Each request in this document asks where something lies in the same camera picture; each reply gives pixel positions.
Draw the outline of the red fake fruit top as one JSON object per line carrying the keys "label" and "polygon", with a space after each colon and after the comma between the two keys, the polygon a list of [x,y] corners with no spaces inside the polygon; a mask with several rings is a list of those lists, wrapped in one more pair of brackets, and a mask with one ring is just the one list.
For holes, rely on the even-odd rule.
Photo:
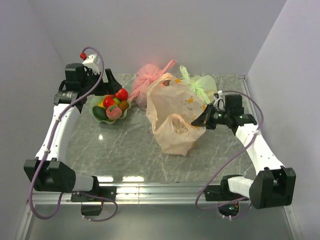
{"label": "red fake fruit top", "polygon": [[116,94],[115,97],[120,101],[126,101],[128,99],[128,92],[125,88],[121,88]]}

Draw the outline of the red fake fruit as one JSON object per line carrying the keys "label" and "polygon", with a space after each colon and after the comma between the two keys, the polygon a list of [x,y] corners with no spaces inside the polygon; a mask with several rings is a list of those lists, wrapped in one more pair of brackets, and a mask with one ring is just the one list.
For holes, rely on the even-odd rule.
{"label": "red fake fruit", "polygon": [[105,109],[109,108],[110,106],[116,105],[117,103],[115,102],[114,98],[111,96],[107,96],[103,102],[103,106]]}
{"label": "red fake fruit", "polygon": [[125,88],[121,88],[116,94],[115,97],[120,101],[126,101],[128,99],[128,92]]}

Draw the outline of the red fake fruit front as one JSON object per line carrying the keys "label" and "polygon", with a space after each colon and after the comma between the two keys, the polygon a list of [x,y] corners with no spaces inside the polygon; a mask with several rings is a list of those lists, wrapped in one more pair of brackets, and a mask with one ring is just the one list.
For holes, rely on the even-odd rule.
{"label": "red fake fruit front", "polygon": [[110,106],[116,105],[117,103],[115,102],[114,98],[111,96],[107,96],[103,102],[103,106],[105,109],[109,108]]}

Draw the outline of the small orange fake fruit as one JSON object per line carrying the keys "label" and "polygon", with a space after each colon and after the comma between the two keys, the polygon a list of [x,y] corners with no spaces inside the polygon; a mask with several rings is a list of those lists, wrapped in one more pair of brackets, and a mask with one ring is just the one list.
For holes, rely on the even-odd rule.
{"label": "small orange fake fruit", "polygon": [[121,109],[122,112],[125,112],[129,108],[130,104],[126,100],[122,100],[119,104],[118,107]]}

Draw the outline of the pink fake peach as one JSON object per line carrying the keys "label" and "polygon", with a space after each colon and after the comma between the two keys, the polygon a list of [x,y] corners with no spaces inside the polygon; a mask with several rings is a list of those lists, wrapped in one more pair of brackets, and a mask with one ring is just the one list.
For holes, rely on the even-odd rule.
{"label": "pink fake peach", "polygon": [[123,112],[122,110],[116,105],[111,105],[106,110],[106,115],[111,120],[117,120],[122,116]]}

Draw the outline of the dark green fake avocado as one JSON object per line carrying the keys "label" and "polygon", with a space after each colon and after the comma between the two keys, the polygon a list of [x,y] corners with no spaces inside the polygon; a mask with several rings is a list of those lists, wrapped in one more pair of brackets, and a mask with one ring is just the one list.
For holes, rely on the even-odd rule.
{"label": "dark green fake avocado", "polygon": [[109,119],[107,114],[106,114],[106,110],[103,107],[100,107],[100,106],[94,106],[92,108],[92,114],[99,121],[106,121],[106,120]]}

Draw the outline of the orange plastic bag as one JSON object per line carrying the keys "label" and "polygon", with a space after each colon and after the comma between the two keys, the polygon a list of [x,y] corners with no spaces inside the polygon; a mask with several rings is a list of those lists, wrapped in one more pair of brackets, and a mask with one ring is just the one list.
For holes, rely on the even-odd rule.
{"label": "orange plastic bag", "polygon": [[146,117],[161,151],[185,157],[206,132],[192,125],[206,109],[204,101],[170,73],[149,86],[146,100]]}

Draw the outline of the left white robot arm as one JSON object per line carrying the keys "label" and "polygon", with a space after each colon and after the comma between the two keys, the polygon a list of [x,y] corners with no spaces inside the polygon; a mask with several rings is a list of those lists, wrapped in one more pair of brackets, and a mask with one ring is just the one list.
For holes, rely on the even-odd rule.
{"label": "left white robot arm", "polygon": [[98,179],[77,174],[66,165],[68,143],[79,118],[86,93],[95,96],[114,94],[122,88],[111,69],[105,69],[106,82],[100,79],[99,69],[90,63],[71,63],[65,67],[65,80],[54,96],[53,116],[45,140],[34,159],[27,159],[23,169],[38,192],[82,192],[89,201],[101,195]]}

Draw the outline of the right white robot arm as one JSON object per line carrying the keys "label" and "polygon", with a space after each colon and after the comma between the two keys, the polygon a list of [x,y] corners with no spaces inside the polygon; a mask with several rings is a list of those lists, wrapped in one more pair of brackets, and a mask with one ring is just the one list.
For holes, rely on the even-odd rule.
{"label": "right white robot arm", "polygon": [[208,104],[203,113],[191,124],[215,130],[218,125],[227,126],[242,143],[240,154],[246,152],[254,166],[253,180],[242,175],[227,175],[219,185],[207,182],[199,192],[207,201],[225,201],[228,204],[250,200],[255,209],[289,206],[292,203],[296,173],[285,167],[271,151],[263,138],[252,114],[246,114],[243,107],[244,93],[235,90],[219,91],[215,101]]}

